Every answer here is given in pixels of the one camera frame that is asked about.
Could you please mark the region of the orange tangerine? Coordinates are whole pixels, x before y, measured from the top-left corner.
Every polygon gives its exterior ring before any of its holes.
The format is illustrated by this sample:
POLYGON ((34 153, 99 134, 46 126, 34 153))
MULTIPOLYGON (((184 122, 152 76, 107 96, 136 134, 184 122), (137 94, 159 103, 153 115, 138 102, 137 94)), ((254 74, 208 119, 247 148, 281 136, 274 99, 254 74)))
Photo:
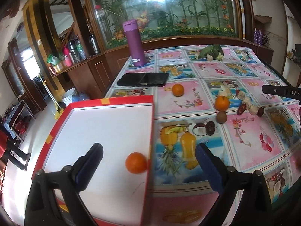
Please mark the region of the orange tangerine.
POLYGON ((172 93, 176 97, 183 96, 185 93, 185 89, 181 84, 174 84, 171 89, 172 93))
POLYGON ((230 106, 230 101, 226 96, 218 96, 215 99, 215 109, 218 111, 226 111, 230 106))
POLYGON ((125 161, 126 169, 133 174, 140 174, 147 169, 147 159, 143 154, 134 152, 128 155, 125 161))

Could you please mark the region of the brown kiwi fruit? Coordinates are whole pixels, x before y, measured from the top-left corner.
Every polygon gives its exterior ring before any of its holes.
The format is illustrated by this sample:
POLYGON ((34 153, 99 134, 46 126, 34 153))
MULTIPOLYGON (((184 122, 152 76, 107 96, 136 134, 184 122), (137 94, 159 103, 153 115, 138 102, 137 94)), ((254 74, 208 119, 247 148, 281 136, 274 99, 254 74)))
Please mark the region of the brown kiwi fruit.
POLYGON ((227 121, 228 117, 224 111, 219 111, 216 115, 216 121, 219 124, 224 124, 227 121))

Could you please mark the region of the purple spray bottles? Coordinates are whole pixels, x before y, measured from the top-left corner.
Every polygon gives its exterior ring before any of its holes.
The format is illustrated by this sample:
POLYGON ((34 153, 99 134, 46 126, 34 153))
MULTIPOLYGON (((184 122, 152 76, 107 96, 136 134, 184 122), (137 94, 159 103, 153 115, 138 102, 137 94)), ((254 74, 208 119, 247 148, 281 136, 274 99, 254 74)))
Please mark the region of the purple spray bottles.
POLYGON ((257 45, 262 45, 262 31, 254 29, 253 42, 257 45))

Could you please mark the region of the red white shallow box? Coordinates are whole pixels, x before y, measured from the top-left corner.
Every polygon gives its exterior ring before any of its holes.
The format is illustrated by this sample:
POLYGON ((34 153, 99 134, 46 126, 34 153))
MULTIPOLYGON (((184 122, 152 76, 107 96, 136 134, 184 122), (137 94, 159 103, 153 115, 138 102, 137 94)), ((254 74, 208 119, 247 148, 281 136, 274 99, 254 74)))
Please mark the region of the red white shallow box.
POLYGON ((151 95, 70 104, 37 159, 25 225, 141 225, 153 116, 151 95))

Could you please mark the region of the colourful fruit pattern tablecloth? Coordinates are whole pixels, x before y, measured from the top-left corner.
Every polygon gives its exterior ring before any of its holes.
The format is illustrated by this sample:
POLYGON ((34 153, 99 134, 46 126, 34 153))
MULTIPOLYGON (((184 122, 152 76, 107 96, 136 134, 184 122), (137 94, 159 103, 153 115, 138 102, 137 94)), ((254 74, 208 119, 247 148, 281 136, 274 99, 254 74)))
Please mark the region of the colourful fruit pattern tablecloth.
POLYGON ((202 58, 203 45, 146 51, 126 73, 166 73, 163 87, 121 87, 107 97, 152 95, 155 103, 152 177, 145 225, 198 225, 218 197, 194 151, 204 143, 227 166, 264 174, 273 207, 283 206, 300 184, 298 101, 265 94, 285 81, 247 47, 224 45, 218 59, 202 58))

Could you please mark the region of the green leaf vegetable bundle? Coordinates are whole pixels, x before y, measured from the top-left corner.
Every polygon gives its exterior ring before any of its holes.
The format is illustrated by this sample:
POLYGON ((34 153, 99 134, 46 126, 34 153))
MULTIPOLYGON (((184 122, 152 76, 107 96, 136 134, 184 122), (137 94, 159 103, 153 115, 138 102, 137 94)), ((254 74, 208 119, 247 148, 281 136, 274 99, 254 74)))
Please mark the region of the green leaf vegetable bundle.
POLYGON ((201 49, 201 51, 198 54, 199 59, 207 58, 207 55, 212 57, 213 60, 217 61, 223 61, 224 58, 224 52, 220 45, 214 44, 214 45, 208 45, 207 47, 201 49))

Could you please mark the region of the white plastic bucket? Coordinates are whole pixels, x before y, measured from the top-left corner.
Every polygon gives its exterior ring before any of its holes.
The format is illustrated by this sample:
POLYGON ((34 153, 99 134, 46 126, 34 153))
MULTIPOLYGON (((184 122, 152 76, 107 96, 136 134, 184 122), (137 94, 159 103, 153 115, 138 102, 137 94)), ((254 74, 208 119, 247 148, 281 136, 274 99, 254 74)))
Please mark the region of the white plastic bucket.
POLYGON ((78 92, 75 88, 70 88, 68 91, 66 91, 62 96, 62 101, 66 106, 72 103, 72 98, 77 97, 78 92))

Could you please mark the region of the blue thermos jug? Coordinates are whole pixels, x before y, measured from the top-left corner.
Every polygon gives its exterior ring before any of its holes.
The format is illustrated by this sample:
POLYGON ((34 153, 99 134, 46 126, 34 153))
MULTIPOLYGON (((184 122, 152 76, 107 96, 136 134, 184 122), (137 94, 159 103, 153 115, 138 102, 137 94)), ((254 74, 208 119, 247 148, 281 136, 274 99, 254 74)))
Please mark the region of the blue thermos jug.
POLYGON ((84 92, 76 92, 72 95, 72 102, 80 102, 90 100, 90 97, 84 92))

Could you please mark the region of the floral glass partition panel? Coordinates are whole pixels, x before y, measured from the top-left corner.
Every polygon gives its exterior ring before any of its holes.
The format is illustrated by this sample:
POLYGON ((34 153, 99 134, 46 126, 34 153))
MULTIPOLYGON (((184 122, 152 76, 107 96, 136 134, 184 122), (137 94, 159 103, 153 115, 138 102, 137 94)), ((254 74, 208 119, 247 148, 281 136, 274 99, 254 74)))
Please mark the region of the floral glass partition panel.
POLYGON ((183 35, 237 37, 234 0, 90 0, 106 49, 127 44, 123 23, 134 19, 141 39, 183 35))

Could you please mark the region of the black smartphone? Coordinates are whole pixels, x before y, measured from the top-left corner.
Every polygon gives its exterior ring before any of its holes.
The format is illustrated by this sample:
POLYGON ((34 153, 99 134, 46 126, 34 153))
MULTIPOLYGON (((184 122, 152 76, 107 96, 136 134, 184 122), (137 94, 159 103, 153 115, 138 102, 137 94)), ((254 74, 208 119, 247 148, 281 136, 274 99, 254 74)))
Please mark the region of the black smartphone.
POLYGON ((118 81, 118 86, 163 87, 168 80, 168 73, 126 73, 118 81))

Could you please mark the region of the purple thermos bottle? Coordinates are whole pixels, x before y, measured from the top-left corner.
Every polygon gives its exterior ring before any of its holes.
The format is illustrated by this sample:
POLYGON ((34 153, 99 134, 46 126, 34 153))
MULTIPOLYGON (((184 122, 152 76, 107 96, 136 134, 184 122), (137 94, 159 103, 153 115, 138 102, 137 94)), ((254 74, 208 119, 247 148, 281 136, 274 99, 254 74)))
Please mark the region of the purple thermos bottle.
POLYGON ((147 63, 147 61, 144 54, 137 21, 135 19, 125 21, 122 24, 122 26, 127 39, 128 48, 130 50, 134 66, 144 66, 147 63))

